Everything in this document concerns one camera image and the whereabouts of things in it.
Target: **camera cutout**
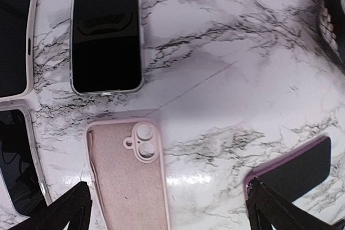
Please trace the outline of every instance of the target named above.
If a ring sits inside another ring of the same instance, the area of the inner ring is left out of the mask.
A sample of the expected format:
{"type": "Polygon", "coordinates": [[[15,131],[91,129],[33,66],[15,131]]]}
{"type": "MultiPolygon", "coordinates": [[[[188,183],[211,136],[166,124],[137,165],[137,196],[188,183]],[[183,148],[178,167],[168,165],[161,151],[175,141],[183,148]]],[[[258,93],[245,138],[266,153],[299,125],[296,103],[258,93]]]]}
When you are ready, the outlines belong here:
{"type": "Polygon", "coordinates": [[[139,122],[132,128],[131,137],[123,141],[126,149],[133,149],[135,157],[143,163],[152,163],[159,154],[157,130],[150,122],[139,122]]]}

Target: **silver phone frame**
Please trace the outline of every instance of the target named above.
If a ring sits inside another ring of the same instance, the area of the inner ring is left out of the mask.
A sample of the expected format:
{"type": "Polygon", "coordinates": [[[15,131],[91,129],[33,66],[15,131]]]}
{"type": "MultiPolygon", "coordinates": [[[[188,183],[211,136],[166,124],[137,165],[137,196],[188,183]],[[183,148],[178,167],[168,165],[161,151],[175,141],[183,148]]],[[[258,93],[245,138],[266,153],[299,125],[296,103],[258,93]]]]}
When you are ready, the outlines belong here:
{"type": "Polygon", "coordinates": [[[141,25],[142,22],[142,11],[141,11],[141,4],[142,0],[138,0],[138,16],[139,16],[139,41],[140,41],[140,65],[141,65],[141,81],[138,87],[131,89],[131,90],[109,90],[109,91],[99,91],[99,92],[88,92],[88,93],[80,93],[74,88],[73,84],[73,69],[72,69],[72,50],[73,50],[73,10],[74,10],[74,0],[71,0],[71,19],[70,19],[70,85],[72,90],[79,96],[88,96],[88,95],[100,95],[100,96],[109,96],[116,93],[135,93],[140,90],[144,84],[144,68],[143,64],[145,64],[145,50],[144,50],[144,28],[141,25]]]}
{"type": "Polygon", "coordinates": [[[36,15],[36,4],[37,0],[30,0],[29,13],[27,16],[27,25],[26,25],[26,41],[25,41],[25,63],[26,63],[26,88],[25,90],[16,95],[0,97],[0,101],[9,101],[16,98],[20,98],[29,94],[33,90],[33,31],[35,24],[35,15],[36,15]]]}
{"type": "MultiPolygon", "coordinates": [[[[40,190],[41,190],[41,193],[47,203],[47,206],[49,206],[50,204],[52,204],[52,199],[50,197],[50,194],[49,194],[49,191],[48,191],[48,188],[47,188],[47,183],[45,181],[45,178],[44,178],[44,175],[43,175],[43,171],[42,171],[42,166],[40,164],[40,160],[39,160],[39,156],[38,156],[38,152],[37,152],[37,148],[36,148],[36,141],[35,141],[35,135],[34,135],[34,132],[33,132],[33,126],[32,126],[32,121],[31,121],[31,115],[30,115],[30,110],[28,109],[28,107],[26,106],[25,102],[23,100],[18,100],[18,101],[14,101],[14,102],[4,102],[4,103],[1,103],[0,105],[0,112],[2,111],[10,111],[10,110],[20,110],[23,115],[24,115],[24,119],[25,119],[25,125],[26,125],[26,133],[27,133],[27,137],[29,139],[29,146],[30,146],[30,151],[31,151],[31,157],[32,157],[32,160],[33,160],[33,164],[34,164],[34,168],[35,168],[35,171],[36,171],[36,174],[37,174],[37,178],[38,178],[38,181],[39,181],[39,187],[40,187],[40,190]]],[[[3,181],[3,184],[6,188],[6,192],[7,192],[7,196],[11,202],[11,205],[13,207],[13,209],[21,216],[23,217],[27,217],[26,215],[22,215],[20,214],[12,200],[11,200],[11,197],[10,197],[10,193],[7,189],[7,186],[6,186],[6,183],[5,183],[5,180],[4,180],[4,177],[2,175],[2,171],[0,169],[0,177],[3,181]]]]}

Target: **black screen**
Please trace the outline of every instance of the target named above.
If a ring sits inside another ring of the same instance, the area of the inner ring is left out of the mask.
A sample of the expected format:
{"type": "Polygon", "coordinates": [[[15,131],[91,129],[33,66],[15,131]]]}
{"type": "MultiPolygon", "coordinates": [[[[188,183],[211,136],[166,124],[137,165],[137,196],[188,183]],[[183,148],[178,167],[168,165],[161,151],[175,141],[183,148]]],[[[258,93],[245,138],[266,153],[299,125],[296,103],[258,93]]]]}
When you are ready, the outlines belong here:
{"type": "Polygon", "coordinates": [[[331,141],[322,141],[259,178],[290,202],[302,197],[329,175],[331,141]]]}
{"type": "Polygon", "coordinates": [[[141,83],[138,0],[74,0],[72,81],[79,93],[141,83]]]}
{"type": "Polygon", "coordinates": [[[26,27],[30,1],[0,0],[0,97],[21,94],[27,87],[26,27]]]}
{"type": "Polygon", "coordinates": [[[20,110],[0,111],[0,151],[1,173],[16,211],[31,217],[47,207],[20,110]]]}

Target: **marble table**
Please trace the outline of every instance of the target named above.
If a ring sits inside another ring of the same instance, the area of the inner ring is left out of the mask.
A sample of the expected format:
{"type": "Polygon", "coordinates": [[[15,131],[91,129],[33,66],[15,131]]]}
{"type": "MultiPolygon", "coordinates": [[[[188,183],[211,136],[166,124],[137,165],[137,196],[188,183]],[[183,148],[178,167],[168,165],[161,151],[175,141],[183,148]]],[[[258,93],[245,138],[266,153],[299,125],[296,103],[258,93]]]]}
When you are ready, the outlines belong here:
{"type": "MultiPolygon", "coordinates": [[[[70,5],[38,0],[26,100],[53,200],[91,182],[90,122],[141,113],[162,127],[171,229],[250,229],[244,176],[323,133],[330,176],[296,204],[329,223],[345,217],[345,77],[320,47],[316,0],[143,0],[146,83],[110,97],[71,91],[70,5]]],[[[23,219],[1,182],[0,229],[23,219]]],[[[104,229],[96,205],[90,229],[104,229]]]]}

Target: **marble surface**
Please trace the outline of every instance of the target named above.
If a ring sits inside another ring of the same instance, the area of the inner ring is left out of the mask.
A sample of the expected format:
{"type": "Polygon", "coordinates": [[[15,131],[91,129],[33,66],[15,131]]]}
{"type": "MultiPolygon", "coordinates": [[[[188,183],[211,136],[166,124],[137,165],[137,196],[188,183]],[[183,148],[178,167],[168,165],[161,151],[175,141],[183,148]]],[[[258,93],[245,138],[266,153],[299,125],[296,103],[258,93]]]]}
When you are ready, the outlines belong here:
{"type": "MultiPolygon", "coordinates": [[[[38,0],[27,98],[54,200],[90,183],[87,124],[140,112],[162,127],[172,229],[250,229],[244,176],[322,133],[330,176],[296,203],[329,223],[345,217],[345,77],[320,48],[316,0],[143,0],[146,83],[111,97],[71,91],[70,4],[38,0]]],[[[3,183],[0,201],[0,229],[24,219],[3,183]]],[[[103,228],[94,205],[90,229],[103,228]]]]}

